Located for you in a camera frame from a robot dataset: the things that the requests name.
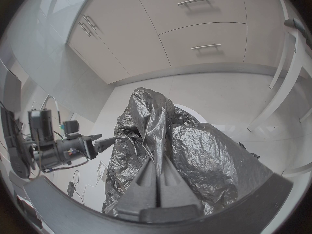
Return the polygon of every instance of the cabinet door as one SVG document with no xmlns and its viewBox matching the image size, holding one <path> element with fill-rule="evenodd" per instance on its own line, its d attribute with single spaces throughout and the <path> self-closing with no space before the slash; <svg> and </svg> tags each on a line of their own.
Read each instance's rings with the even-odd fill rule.
<svg viewBox="0 0 312 234">
<path fill-rule="evenodd" d="M 87 32 L 90 32 L 91 36 L 84 31 L 79 22 L 83 24 L 82 26 Z M 69 43 L 106 83 L 130 77 L 103 41 L 90 30 L 89 25 L 81 16 L 72 29 Z"/>
<path fill-rule="evenodd" d="M 82 13 L 130 76 L 170 68 L 161 41 L 139 0 L 89 0 Z"/>
<path fill-rule="evenodd" d="M 244 0 L 140 0 L 158 34 L 208 22 L 246 23 Z"/>
<path fill-rule="evenodd" d="M 277 67 L 284 45 L 284 14 L 279 0 L 245 0 L 246 63 Z"/>
<path fill-rule="evenodd" d="M 161 34 L 172 67 L 212 62 L 243 62 L 247 26 L 242 23 L 205 23 Z M 193 47 L 221 44 L 192 50 Z"/>
</svg>

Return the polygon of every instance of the crumpled plastic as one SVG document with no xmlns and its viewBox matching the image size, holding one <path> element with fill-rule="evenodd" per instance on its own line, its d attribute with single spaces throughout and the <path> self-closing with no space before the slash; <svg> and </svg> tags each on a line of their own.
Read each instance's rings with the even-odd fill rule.
<svg viewBox="0 0 312 234">
<path fill-rule="evenodd" d="M 166 154 L 204 214 L 219 211 L 261 186 L 273 173 L 231 138 L 199 123 L 171 100 L 137 88 L 117 118 L 116 139 L 108 165 L 102 212 L 118 216 L 115 205 L 150 155 L 158 175 Z"/>
</svg>

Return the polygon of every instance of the power outlet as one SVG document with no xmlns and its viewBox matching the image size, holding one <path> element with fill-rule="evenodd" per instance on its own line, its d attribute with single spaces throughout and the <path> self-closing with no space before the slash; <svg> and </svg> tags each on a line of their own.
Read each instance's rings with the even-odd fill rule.
<svg viewBox="0 0 312 234">
<path fill-rule="evenodd" d="M 102 161 L 100 161 L 99 167 L 97 169 L 97 176 L 100 177 L 100 179 L 103 180 L 103 182 L 105 182 L 106 180 L 106 173 L 107 167 Z"/>
</svg>

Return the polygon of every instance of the drawer handle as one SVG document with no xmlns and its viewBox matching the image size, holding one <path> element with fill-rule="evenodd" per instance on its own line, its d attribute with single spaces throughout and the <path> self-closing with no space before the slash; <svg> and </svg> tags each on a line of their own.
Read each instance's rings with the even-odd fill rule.
<svg viewBox="0 0 312 234">
<path fill-rule="evenodd" d="M 191 2 L 200 2 L 200 1 L 206 1 L 206 0 L 188 0 L 185 2 L 179 2 L 178 5 L 183 5 L 183 4 L 187 4 L 187 3 L 191 3 Z"/>
<path fill-rule="evenodd" d="M 79 24 L 79 25 L 80 25 L 80 27 L 81 27 L 81 28 L 82 28 L 82 29 L 83 29 L 83 30 L 84 30 L 84 31 L 88 34 L 88 36 L 91 36 L 91 35 L 90 35 L 90 33 L 91 33 L 91 32 L 88 32 L 88 31 L 84 28 L 84 26 L 83 26 L 83 25 L 84 25 L 84 23 L 80 23 L 80 22 L 78 22 L 78 24 Z"/>
<path fill-rule="evenodd" d="M 204 46 L 197 46 L 193 47 L 192 50 L 194 49 L 203 49 L 203 48 L 209 48 L 209 47 L 221 47 L 221 44 L 211 44 L 211 45 L 204 45 Z"/>
<path fill-rule="evenodd" d="M 90 21 L 89 21 L 89 19 L 88 18 L 90 18 L 89 16 L 85 16 L 85 15 L 82 15 L 82 17 L 87 21 L 87 23 L 91 26 L 91 28 L 93 29 L 93 30 L 96 30 L 96 25 L 93 25 Z"/>
</svg>

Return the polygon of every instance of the cabinet handle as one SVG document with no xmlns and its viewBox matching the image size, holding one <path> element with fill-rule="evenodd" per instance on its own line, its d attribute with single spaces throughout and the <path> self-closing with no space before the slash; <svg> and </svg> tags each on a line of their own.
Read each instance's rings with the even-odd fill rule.
<svg viewBox="0 0 312 234">
<path fill-rule="evenodd" d="M 89 16 L 85 16 L 85 15 L 82 15 L 82 17 L 87 21 L 87 23 L 91 26 L 91 28 L 93 29 L 93 30 L 96 30 L 96 25 L 92 25 L 92 23 L 89 21 L 89 19 L 88 18 L 90 18 Z"/>
<path fill-rule="evenodd" d="M 203 48 L 209 48 L 209 47 L 221 47 L 221 44 L 211 44 L 211 45 L 204 45 L 204 46 L 197 46 L 193 47 L 192 50 L 194 49 L 203 49 Z"/>
<path fill-rule="evenodd" d="M 88 36 L 91 36 L 91 35 L 90 35 L 90 33 L 91 33 L 91 32 L 88 32 L 88 31 L 84 28 L 84 26 L 83 26 L 83 25 L 84 25 L 84 23 L 80 23 L 80 22 L 78 22 L 78 24 L 79 24 L 79 25 L 80 25 L 80 27 L 81 27 L 81 28 L 82 28 L 82 29 L 83 29 L 83 30 L 84 30 L 84 31 L 88 34 Z"/>
<path fill-rule="evenodd" d="M 185 2 L 179 2 L 178 5 L 183 5 L 183 4 L 187 4 L 187 3 L 191 3 L 191 2 L 200 2 L 200 1 L 206 1 L 206 0 L 188 0 Z"/>
</svg>

